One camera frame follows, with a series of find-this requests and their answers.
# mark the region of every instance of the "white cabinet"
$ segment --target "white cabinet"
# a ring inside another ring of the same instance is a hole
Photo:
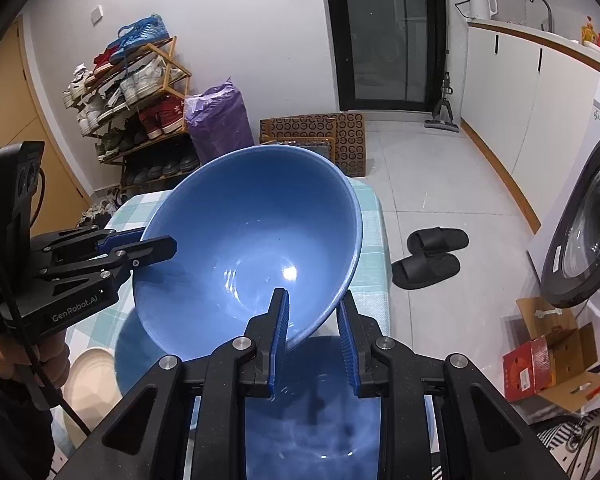
[[[536,216],[554,204],[585,134],[600,72],[544,48],[538,91],[512,176]]]
[[[538,85],[540,45],[469,28],[462,118],[511,173]]]

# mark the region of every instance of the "black sleeve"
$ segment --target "black sleeve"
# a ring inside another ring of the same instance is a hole
[[[48,477],[55,449],[51,420],[49,410],[36,409],[23,384],[0,378],[0,479]]]

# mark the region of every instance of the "black slipper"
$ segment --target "black slipper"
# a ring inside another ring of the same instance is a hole
[[[397,286],[415,290],[455,276],[460,272],[460,262],[452,254],[426,256],[420,253],[392,263],[391,270]]]
[[[469,245],[469,237],[462,229],[419,229],[407,238],[407,248],[411,254],[442,254],[464,249]]]

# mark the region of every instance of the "human hand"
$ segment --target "human hand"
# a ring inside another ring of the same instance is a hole
[[[69,347],[64,342],[64,333],[62,330],[33,346],[42,369],[56,388],[63,386],[69,376]],[[30,365],[27,353],[12,336],[0,335],[0,378],[21,383],[15,365]],[[42,386],[40,378],[35,377]]]

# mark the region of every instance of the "box label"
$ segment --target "box label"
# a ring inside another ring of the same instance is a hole
[[[531,388],[531,380],[529,379],[529,368],[525,368],[520,372],[520,389],[524,392]]]
[[[558,245],[558,248],[555,250],[554,255],[554,272],[556,272],[560,268],[560,251],[562,250],[562,246]]]

